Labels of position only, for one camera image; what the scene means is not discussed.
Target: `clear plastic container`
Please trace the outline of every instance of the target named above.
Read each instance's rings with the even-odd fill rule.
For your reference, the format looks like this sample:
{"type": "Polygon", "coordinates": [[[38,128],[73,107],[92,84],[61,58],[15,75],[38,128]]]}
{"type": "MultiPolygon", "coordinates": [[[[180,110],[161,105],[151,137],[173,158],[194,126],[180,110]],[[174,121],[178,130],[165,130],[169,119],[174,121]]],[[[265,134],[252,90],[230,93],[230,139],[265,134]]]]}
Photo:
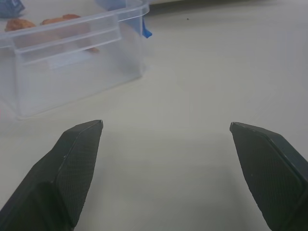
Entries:
{"type": "Polygon", "coordinates": [[[18,116],[32,116],[142,75],[146,0],[22,2],[26,9],[21,18],[37,27],[4,32],[6,22],[0,22],[0,96],[18,116]],[[39,25],[65,14],[81,18],[39,25]]]}

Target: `table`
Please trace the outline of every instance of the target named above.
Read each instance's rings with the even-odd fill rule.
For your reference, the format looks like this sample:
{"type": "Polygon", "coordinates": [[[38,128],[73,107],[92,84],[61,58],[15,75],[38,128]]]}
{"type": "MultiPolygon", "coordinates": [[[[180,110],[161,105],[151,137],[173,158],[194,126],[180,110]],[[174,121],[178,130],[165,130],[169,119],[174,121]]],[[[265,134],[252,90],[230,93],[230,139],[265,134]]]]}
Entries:
{"type": "Polygon", "coordinates": [[[0,206],[61,133],[102,119],[76,231],[267,231],[241,173],[232,121],[308,154],[303,0],[162,9],[146,17],[144,77],[36,117],[1,106],[0,206]]]}

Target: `textured grip pad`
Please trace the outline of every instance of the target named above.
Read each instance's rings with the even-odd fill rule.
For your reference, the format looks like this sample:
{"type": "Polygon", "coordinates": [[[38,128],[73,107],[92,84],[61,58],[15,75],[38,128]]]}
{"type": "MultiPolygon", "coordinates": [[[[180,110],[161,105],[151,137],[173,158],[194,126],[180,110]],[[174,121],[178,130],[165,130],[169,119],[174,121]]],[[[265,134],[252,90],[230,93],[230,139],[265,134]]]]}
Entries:
{"type": "Polygon", "coordinates": [[[308,163],[281,135],[232,123],[244,178],[273,231],[307,230],[308,163]]]}
{"type": "Polygon", "coordinates": [[[92,181],[103,122],[65,131],[0,211],[1,231],[71,231],[92,181]]]}

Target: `blue object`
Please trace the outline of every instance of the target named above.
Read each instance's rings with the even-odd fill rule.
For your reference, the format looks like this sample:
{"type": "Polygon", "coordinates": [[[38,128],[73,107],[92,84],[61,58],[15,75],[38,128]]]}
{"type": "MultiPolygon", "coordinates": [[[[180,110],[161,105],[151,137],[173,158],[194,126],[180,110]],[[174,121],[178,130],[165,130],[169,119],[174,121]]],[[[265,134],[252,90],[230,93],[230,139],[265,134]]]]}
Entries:
{"type": "Polygon", "coordinates": [[[145,27],[144,19],[142,19],[142,34],[146,38],[151,37],[153,34],[145,27]]]}
{"type": "Polygon", "coordinates": [[[20,0],[0,0],[0,17],[16,18],[24,8],[20,0]]]}

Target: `brown cookie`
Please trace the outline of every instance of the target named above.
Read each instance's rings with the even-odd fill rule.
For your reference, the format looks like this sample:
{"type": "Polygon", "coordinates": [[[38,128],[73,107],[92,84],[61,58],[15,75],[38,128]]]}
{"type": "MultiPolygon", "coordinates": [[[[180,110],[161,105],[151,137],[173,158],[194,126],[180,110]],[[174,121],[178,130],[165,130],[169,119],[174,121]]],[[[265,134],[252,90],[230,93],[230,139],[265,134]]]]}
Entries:
{"type": "Polygon", "coordinates": [[[35,27],[35,24],[25,19],[14,18],[7,22],[5,31],[14,31],[31,27],[35,27]]]}
{"type": "MultiPolygon", "coordinates": [[[[63,21],[75,19],[75,18],[80,18],[80,16],[76,15],[76,14],[65,14],[65,15],[62,16],[62,18],[46,19],[41,23],[41,25],[63,22],[63,21]]],[[[86,34],[86,33],[89,33],[89,32],[90,32],[90,28],[89,28],[89,25],[87,23],[71,25],[68,28],[59,28],[59,29],[56,29],[56,31],[55,31],[56,35],[58,35],[61,38],[68,38],[68,37],[71,37],[71,36],[86,34]]],[[[76,41],[76,43],[80,47],[85,47],[87,45],[90,45],[89,40],[86,39],[86,38],[79,40],[79,41],[76,41]]],[[[98,53],[100,50],[93,47],[93,48],[87,49],[87,51],[90,51],[92,53],[98,53]]]]}

